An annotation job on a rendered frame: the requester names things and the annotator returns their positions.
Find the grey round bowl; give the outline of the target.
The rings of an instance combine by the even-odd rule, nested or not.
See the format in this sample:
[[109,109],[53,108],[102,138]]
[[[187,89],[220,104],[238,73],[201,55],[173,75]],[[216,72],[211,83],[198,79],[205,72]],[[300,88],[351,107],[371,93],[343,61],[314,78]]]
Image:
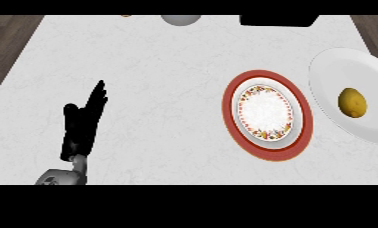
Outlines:
[[162,15],[162,20],[174,26],[187,26],[193,24],[201,16],[199,15]]

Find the red-rimmed floral plate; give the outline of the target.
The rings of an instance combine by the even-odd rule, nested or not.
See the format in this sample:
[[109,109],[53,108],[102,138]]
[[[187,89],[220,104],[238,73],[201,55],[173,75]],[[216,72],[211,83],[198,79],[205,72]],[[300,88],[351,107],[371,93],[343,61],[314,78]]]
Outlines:
[[286,161],[304,151],[313,135],[307,99],[278,73],[249,70],[230,81],[221,100],[223,120],[241,148],[267,161]]

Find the plain white plate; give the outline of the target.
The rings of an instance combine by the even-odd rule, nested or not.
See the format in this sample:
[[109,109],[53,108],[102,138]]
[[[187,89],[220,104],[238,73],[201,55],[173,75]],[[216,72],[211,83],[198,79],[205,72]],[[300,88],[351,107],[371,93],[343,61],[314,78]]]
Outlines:
[[[316,103],[337,126],[378,144],[378,58],[348,48],[322,51],[310,62],[309,85]],[[348,117],[338,108],[338,96],[345,88],[356,89],[366,99],[366,113],[360,118]]]

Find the black appliance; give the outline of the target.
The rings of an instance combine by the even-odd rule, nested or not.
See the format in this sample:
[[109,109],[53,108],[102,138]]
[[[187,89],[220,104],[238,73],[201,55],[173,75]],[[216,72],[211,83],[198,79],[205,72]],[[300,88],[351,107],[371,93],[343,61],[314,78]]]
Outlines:
[[309,27],[317,15],[241,15],[239,23],[244,26]]

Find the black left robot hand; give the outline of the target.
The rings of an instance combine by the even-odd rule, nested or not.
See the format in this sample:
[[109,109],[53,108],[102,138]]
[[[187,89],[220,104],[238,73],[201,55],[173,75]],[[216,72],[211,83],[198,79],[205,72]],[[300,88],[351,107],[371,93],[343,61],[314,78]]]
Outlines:
[[77,155],[87,157],[91,152],[106,102],[105,82],[99,81],[86,106],[80,108],[74,103],[63,106],[65,135],[60,159],[66,162],[71,162]]

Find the yellow lemon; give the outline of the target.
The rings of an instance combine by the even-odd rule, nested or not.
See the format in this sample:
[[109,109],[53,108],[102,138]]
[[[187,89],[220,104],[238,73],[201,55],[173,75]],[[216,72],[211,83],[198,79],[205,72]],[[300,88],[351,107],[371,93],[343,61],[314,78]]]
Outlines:
[[368,110],[363,95],[354,88],[345,88],[338,96],[338,108],[343,114],[351,118],[360,118]]

